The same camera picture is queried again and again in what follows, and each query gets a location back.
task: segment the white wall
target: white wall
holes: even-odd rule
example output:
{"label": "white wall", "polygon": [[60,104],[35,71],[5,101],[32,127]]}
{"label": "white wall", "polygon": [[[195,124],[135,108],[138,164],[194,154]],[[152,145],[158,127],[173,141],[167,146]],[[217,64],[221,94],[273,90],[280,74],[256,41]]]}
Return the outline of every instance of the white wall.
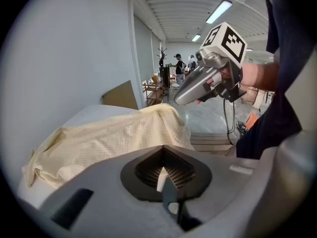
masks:
{"label": "white wall", "polygon": [[174,55],[180,54],[182,56],[183,62],[188,66],[188,57],[190,55],[195,55],[201,45],[202,44],[200,43],[190,42],[166,42],[167,50],[165,51],[165,54],[167,57],[166,60],[164,60],[164,64],[176,64],[177,60]]}
{"label": "white wall", "polygon": [[32,0],[1,56],[2,167],[14,189],[31,151],[87,105],[131,80],[128,0]]}

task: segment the person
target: person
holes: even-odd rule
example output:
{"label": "person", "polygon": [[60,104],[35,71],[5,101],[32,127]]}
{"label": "person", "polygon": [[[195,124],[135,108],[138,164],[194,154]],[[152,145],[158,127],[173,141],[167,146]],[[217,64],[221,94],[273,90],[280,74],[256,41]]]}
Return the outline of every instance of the person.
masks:
{"label": "person", "polygon": [[[303,6],[306,4],[305,2],[301,3],[298,0],[265,1],[268,12],[266,50],[274,54],[273,62],[244,63],[241,84],[274,91],[275,96],[267,111],[227,152],[229,156],[259,159],[263,150],[278,146],[285,138],[302,130],[285,93],[314,51],[317,43],[316,31],[309,17],[302,14],[301,9],[308,6]],[[221,74],[224,78],[230,77],[227,68],[224,68]]]}
{"label": "person", "polygon": [[182,61],[182,56],[180,54],[174,55],[174,57],[178,60],[177,64],[172,65],[170,63],[169,66],[176,68],[176,83],[181,86],[182,85],[182,78],[183,78],[183,68],[186,64]]}
{"label": "person", "polygon": [[196,59],[195,59],[194,55],[191,55],[189,60],[188,60],[189,73],[191,73],[194,69],[196,69],[196,67],[197,67]]}

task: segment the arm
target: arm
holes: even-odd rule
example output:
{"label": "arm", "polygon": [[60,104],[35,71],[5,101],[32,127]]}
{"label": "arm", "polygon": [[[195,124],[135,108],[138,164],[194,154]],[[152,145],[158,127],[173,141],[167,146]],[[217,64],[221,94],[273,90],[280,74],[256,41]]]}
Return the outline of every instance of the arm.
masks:
{"label": "arm", "polygon": [[244,63],[241,84],[260,90],[275,91],[279,65],[277,63]]}

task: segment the ceiling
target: ceiling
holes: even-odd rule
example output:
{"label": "ceiling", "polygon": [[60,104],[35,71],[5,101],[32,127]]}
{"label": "ceiling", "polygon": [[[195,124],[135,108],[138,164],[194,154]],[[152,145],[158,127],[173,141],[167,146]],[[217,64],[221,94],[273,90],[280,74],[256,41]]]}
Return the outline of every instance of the ceiling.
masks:
{"label": "ceiling", "polygon": [[206,24],[210,13],[222,0],[146,0],[163,29],[166,40],[192,42],[196,34],[202,43],[208,32],[226,21],[248,43],[247,56],[259,62],[271,61],[265,51],[267,40],[267,11],[265,0],[231,0],[233,6],[213,24]]}

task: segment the white bed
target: white bed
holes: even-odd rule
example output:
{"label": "white bed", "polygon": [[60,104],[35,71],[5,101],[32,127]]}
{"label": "white bed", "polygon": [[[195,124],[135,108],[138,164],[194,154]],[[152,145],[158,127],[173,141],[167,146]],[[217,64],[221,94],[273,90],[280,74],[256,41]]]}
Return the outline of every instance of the white bed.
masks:
{"label": "white bed", "polygon": [[[135,112],[134,109],[107,106],[91,105],[74,115],[63,126],[78,126],[90,122],[102,120],[108,117],[124,115]],[[24,178],[21,179],[17,195],[30,203],[35,208],[39,208],[45,199],[55,191],[53,187],[45,183],[42,179],[35,179],[33,185],[28,188]]]}

